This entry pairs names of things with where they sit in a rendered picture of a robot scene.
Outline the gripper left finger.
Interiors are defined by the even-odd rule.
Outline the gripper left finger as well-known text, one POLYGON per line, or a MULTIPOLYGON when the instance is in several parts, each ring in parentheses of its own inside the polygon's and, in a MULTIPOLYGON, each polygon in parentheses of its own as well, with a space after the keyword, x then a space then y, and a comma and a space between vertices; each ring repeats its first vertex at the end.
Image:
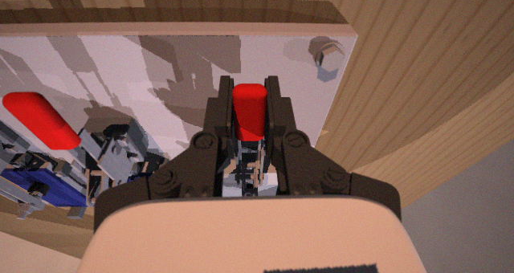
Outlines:
POLYGON ((224 169, 235 159, 232 101, 234 78, 221 75, 218 98, 208 98, 203 130, 190 147, 150 177, 103 191, 94 204, 94 234, 103 220, 125 206, 161 198, 222 197, 224 169))

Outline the blue flat block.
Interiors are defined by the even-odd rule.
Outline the blue flat block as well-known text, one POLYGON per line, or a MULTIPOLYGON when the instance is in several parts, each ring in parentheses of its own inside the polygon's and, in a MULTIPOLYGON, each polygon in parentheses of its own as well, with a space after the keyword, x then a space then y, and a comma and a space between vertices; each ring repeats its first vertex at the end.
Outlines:
POLYGON ((67 177, 58 177, 53 171, 55 166, 50 162, 31 162, 28 167, 15 168, 8 166, 0 176, 15 185, 28 190, 32 182, 41 182, 50 186, 42 199, 56 207, 86 206, 87 190, 76 181, 67 177))

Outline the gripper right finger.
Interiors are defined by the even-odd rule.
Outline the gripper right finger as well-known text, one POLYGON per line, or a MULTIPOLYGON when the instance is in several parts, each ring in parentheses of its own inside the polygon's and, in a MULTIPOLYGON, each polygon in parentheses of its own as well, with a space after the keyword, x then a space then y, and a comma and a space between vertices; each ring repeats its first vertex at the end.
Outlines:
POLYGON ((394 186, 358 173, 347 173, 314 149, 308 135, 296 129, 291 98, 281 97, 278 76, 265 78, 264 87, 267 89, 265 152, 270 164, 276 167, 279 195, 348 194, 368 198, 387 206, 402 223, 400 195, 394 186))

